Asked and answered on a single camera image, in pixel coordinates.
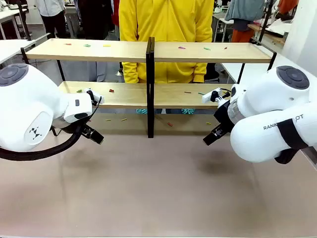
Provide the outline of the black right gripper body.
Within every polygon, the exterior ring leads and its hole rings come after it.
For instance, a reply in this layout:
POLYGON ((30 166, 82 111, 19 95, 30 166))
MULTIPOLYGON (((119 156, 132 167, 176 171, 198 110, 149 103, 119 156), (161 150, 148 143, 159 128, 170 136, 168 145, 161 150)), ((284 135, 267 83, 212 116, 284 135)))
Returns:
POLYGON ((228 107, 230 105, 230 101, 226 101, 221 106, 218 106, 218 109, 214 113, 214 117, 219 122, 219 125, 216 129, 220 129, 222 131, 231 131, 234 127, 234 123, 231 121, 228 115, 228 107))

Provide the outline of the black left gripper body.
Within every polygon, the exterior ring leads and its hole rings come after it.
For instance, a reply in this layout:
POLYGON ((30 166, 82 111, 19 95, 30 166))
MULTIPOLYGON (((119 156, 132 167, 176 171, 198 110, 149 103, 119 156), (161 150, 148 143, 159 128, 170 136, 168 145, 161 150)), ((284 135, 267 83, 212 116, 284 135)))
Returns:
POLYGON ((89 126, 87 126, 87 121, 85 120, 78 120, 73 123, 73 126, 75 134, 81 134, 84 136, 88 136, 90 134, 89 126))

